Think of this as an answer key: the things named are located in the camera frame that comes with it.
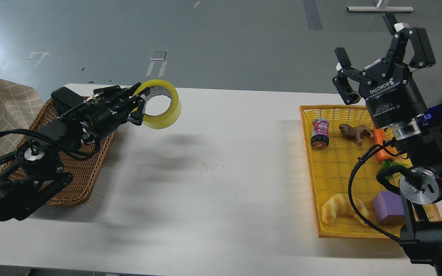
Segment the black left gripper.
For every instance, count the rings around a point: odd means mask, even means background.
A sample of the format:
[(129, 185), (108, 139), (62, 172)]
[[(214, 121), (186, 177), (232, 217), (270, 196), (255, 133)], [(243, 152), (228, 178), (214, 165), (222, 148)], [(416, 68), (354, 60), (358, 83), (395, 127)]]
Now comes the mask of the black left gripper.
[(141, 84), (94, 89), (93, 97), (85, 99), (85, 118), (95, 136), (109, 136), (127, 122), (142, 125), (146, 101), (142, 96), (132, 96)]

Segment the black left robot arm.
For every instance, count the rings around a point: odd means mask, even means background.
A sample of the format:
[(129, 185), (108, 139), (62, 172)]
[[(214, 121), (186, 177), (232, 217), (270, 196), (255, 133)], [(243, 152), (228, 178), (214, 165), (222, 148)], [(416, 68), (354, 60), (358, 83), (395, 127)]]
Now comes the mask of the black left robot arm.
[(141, 125), (149, 88), (108, 86), (84, 98), (63, 86), (51, 93), (57, 117), (37, 130), (0, 131), (23, 136), (16, 150), (0, 156), (0, 222), (24, 220), (73, 180), (60, 154), (87, 161), (126, 122)]

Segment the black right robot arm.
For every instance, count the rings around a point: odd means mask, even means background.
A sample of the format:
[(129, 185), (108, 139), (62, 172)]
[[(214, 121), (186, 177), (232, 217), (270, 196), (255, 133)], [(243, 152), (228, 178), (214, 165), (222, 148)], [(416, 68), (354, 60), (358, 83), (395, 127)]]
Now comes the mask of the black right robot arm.
[[(372, 145), (357, 161), (348, 182), (348, 196), (357, 215), (370, 227), (396, 241), (413, 264), (428, 264), (442, 276), (442, 103), (428, 108), (410, 68), (435, 64), (427, 32), (398, 23), (393, 12), (383, 14), (392, 35), (386, 55), (364, 70), (352, 68), (344, 48), (336, 48), (339, 61), (333, 84), (346, 105), (365, 100), (378, 129), (390, 128), (391, 140)], [(406, 154), (410, 168), (381, 169), (376, 180), (397, 194), (405, 214), (400, 237), (382, 230), (358, 211), (351, 186), (358, 170), (380, 150), (394, 147)]]

